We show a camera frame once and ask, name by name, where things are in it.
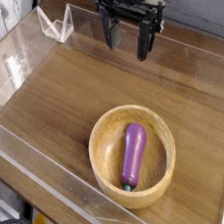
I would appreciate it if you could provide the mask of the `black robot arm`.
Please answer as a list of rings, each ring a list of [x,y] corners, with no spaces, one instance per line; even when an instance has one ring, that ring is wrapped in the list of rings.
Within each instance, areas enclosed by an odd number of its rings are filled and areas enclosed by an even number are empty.
[[[112,50],[120,40],[119,22],[139,25],[137,59],[143,62],[153,50],[157,33],[163,31],[163,0],[97,0],[97,9],[102,21],[103,33]]]

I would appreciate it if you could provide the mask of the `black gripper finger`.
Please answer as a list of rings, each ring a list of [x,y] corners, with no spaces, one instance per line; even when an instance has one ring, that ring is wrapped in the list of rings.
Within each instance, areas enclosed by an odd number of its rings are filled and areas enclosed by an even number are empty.
[[[137,59],[143,62],[147,59],[147,55],[153,50],[154,38],[156,32],[154,31],[153,25],[150,21],[142,20],[139,23],[139,37],[137,46]]]
[[[118,19],[105,8],[100,9],[100,18],[102,19],[103,33],[108,47],[112,50],[119,44],[120,33],[118,31]]]

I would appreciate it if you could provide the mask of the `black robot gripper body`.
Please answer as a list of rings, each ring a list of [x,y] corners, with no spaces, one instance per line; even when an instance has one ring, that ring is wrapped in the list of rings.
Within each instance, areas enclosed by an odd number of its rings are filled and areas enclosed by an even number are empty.
[[[101,8],[110,10],[118,20],[139,23],[142,20],[150,21],[155,32],[162,32],[163,0],[97,0],[100,13]]]

